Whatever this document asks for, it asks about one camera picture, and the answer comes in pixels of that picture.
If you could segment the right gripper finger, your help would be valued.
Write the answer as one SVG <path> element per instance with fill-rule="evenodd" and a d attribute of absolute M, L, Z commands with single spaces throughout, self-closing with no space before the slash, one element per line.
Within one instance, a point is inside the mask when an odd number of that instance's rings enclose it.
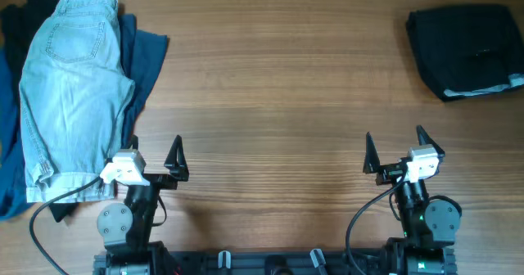
<path fill-rule="evenodd" d="M 377 153 L 373 137 L 370 132 L 366 133 L 365 156 L 363 172 L 365 174 L 375 174 L 380 169 L 381 163 Z"/>
<path fill-rule="evenodd" d="M 418 143 L 421 146 L 432 145 L 435 148 L 436 153 L 439 157 L 445 156 L 445 151 L 427 134 L 426 130 L 423 128 L 422 125 L 418 125 L 416 127 L 416 132 L 417 132 Z"/>

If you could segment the light blue denim shorts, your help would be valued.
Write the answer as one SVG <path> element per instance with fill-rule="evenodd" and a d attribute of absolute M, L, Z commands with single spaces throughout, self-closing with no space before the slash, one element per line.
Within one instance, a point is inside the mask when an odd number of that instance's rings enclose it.
<path fill-rule="evenodd" d="M 102 201 L 135 83 L 120 62 L 117 0 L 60 0 L 38 29 L 19 84 L 26 200 Z"/>

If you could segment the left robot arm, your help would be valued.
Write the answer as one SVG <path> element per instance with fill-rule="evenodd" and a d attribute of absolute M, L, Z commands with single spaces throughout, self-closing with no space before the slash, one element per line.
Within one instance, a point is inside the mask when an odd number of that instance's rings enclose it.
<path fill-rule="evenodd" d="M 150 241 L 156 210 L 165 204 L 162 190 L 175 190 L 178 183 L 189 179 L 183 153 L 183 140 L 175 137 L 165 159 L 166 174 L 147 174 L 146 162 L 138 150 L 138 139 L 131 147 L 118 151 L 102 170 L 104 183 L 119 183 L 128 188 L 121 203 L 106 206 L 97 218 L 106 253 L 93 262 L 98 275 L 180 274 L 182 268 L 161 241 Z"/>

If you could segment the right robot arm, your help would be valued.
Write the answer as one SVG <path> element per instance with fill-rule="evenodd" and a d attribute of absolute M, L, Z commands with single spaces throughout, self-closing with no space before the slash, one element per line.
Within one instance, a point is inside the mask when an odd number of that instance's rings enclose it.
<path fill-rule="evenodd" d="M 390 185 L 396 216 L 404 235 L 391 237 L 365 256 L 359 266 L 367 274 L 450 275 L 458 272 L 453 245 L 463 215 L 460 205 L 447 196 L 430 196 L 425 181 L 439 173 L 445 151 L 416 128 L 418 145 L 394 164 L 380 162 L 372 136 L 366 135 L 363 172 L 376 175 L 376 184 Z"/>

